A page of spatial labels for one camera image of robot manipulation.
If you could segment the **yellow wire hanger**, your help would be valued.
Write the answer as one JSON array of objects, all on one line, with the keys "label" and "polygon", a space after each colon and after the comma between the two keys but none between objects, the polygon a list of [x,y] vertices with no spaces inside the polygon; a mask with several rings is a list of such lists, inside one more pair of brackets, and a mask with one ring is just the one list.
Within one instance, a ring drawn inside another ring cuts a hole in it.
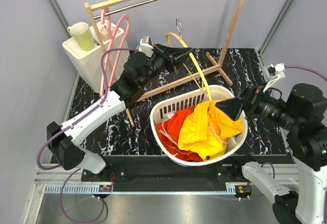
[{"label": "yellow wire hanger", "polygon": [[[187,44],[184,42],[183,38],[182,38],[182,34],[181,34],[181,31],[183,30],[182,28],[182,24],[180,22],[179,19],[175,19],[175,23],[176,23],[176,28],[177,28],[177,31],[178,31],[178,34],[175,34],[173,32],[168,32],[165,36],[165,40],[166,42],[168,43],[169,47],[171,47],[171,37],[175,37],[179,42],[180,44],[183,46],[183,47],[188,47]],[[212,94],[211,94],[211,91],[210,91],[210,88],[209,88],[209,85],[207,83],[207,80],[205,78],[205,75],[202,71],[202,69],[200,68],[199,66],[199,63],[198,61],[196,60],[195,56],[193,55],[193,53],[189,53],[189,57],[190,59],[192,60],[195,68],[197,69],[198,71],[198,74],[200,76],[200,79],[201,79],[201,85],[198,83],[197,81],[197,78],[195,78],[195,74],[194,73],[191,73],[191,71],[189,70],[189,68],[184,64],[184,67],[185,69],[188,71],[189,75],[192,77],[192,79],[194,80],[194,82],[197,84],[198,88],[203,92],[203,93],[207,93],[208,95],[208,99],[210,101],[213,100],[212,98]]]}]

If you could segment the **yellow shorts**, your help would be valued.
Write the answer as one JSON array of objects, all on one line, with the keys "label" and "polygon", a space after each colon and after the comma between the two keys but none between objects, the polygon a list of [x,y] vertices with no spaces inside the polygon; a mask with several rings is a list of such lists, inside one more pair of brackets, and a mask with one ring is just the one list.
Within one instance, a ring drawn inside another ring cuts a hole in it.
[{"label": "yellow shorts", "polygon": [[241,120],[231,120],[215,107],[217,100],[198,104],[180,130],[178,147],[207,161],[225,154],[227,140],[243,132]]}]

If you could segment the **orange shorts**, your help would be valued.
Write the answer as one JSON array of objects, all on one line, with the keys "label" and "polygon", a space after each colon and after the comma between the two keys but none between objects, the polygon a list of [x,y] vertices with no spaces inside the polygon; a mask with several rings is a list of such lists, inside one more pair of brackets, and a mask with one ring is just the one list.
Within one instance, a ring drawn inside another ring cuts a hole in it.
[{"label": "orange shorts", "polygon": [[201,157],[192,151],[181,150],[178,147],[179,133],[185,119],[194,112],[195,107],[178,110],[170,118],[157,124],[158,135],[165,149],[177,159],[183,161],[202,162]]}]

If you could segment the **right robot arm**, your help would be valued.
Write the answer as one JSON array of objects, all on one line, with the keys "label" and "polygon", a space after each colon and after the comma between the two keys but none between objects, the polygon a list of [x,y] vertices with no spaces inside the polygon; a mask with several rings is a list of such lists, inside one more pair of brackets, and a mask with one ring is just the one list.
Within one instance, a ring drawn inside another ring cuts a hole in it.
[{"label": "right robot arm", "polygon": [[298,191],[281,185],[255,161],[232,168],[237,181],[248,179],[269,200],[279,223],[326,223],[326,98],[316,86],[296,84],[287,99],[248,86],[241,95],[215,106],[232,120],[244,112],[287,131],[287,143],[298,169]]}]

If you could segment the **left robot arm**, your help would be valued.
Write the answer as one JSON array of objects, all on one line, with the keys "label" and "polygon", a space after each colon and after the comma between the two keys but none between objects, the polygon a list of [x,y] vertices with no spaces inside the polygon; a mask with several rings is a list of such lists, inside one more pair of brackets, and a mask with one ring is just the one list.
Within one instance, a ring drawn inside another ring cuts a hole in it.
[{"label": "left robot arm", "polygon": [[99,181],[110,176],[104,159],[81,147],[82,141],[109,118],[132,106],[145,93],[144,87],[164,70],[176,72],[192,52],[190,47],[153,45],[153,54],[130,49],[120,78],[104,89],[104,95],[72,119],[46,128],[48,148],[64,170],[82,168],[92,172]]}]

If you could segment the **white plastic laundry basket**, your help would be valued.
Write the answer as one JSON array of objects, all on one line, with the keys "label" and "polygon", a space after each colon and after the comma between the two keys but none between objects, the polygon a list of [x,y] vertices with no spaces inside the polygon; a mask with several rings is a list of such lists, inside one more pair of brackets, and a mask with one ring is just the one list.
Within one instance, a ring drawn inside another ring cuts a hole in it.
[{"label": "white plastic laundry basket", "polygon": [[205,166],[233,155],[245,142],[248,123],[231,120],[216,102],[233,98],[227,88],[209,86],[159,102],[150,113],[157,144],[181,166]]}]

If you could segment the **white storage box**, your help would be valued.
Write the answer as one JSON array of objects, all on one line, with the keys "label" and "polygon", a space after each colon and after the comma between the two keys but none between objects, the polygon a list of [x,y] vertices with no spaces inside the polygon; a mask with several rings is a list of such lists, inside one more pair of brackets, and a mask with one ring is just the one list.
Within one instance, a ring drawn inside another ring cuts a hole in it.
[{"label": "white storage box", "polygon": [[[75,41],[73,37],[62,43],[62,47],[67,53],[69,59],[74,65],[80,77],[92,88],[96,93],[100,93],[102,84],[102,70],[101,70],[101,56],[103,54],[103,49],[100,46],[100,42],[96,36],[94,28],[89,27],[93,38],[99,43],[94,44],[94,47],[90,51],[83,51]],[[119,48],[123,35],[125,34],[124,29],[118,28],[117,34],[115,36],[113,45],[111,48]],[[118,52],[111,52],[109,55],[109,61],[113,67],[115,59]],[[126,63],[129,56],[128,51],[122,51],[119,55],[118,64],[115,70],[115,77],[119,78],[123,72],[123,65]]]}]

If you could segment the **pale yellow cup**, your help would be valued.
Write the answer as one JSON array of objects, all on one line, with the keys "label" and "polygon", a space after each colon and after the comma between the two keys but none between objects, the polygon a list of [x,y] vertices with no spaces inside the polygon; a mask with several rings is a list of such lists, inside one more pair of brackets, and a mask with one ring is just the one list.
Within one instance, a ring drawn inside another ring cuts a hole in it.
[{"label": "pale yellow cup", "polygon": [[94,38],[87,23],[78,22],[72,26],[68,26],[67,31],[83,51],[90,51],[93,49],[95,44]]}]

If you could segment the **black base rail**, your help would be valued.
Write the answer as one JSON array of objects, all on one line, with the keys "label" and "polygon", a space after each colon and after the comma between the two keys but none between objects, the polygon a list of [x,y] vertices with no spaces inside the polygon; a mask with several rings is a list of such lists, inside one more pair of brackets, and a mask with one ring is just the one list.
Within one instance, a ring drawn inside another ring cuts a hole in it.
[{"label": "black base rail", "polygon": [[181,166],[167,156],[106,156],[99,174],[82,170],[80,193],[234,194],[246,185],[241,167],[256,156],[230,156],[205,166]]}]

